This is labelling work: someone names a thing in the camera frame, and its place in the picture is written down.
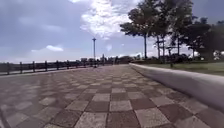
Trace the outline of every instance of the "sidewalk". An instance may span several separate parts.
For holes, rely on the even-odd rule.
[[[224,114],[128,65],[1,79],[12,128],[223,128]]]

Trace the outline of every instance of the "fence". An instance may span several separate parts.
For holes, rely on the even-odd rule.
[[[119,64],[116,61],[56,61],[44,63],[22,63],[12,64],[12,63],[2,63],[0,64],[0,75],[10,75],[10,74],[23,74],[23,73],[35,73],[35,72],[47,72],[55,70],[66,70],[75,68],[87,68],[93,66],[105,66]]]

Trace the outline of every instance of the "low wall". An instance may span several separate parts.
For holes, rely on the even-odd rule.
[[[133,69],[224,112],[224,77],[130,64]]]

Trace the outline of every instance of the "lamp post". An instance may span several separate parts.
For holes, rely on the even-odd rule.
[[[93,38],[93,57],[94,57],[94,68],[96,68],[96,38]]]

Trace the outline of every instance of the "blue sky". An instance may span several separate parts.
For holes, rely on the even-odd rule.
[[[119,24],[140,0],[0,0],[0,61],[76,60],[143,52],[141,37],[124,36]],[[224,19],[222,0],[194,0],[194,14]],[[148,55],[156,56],[153,39]]]

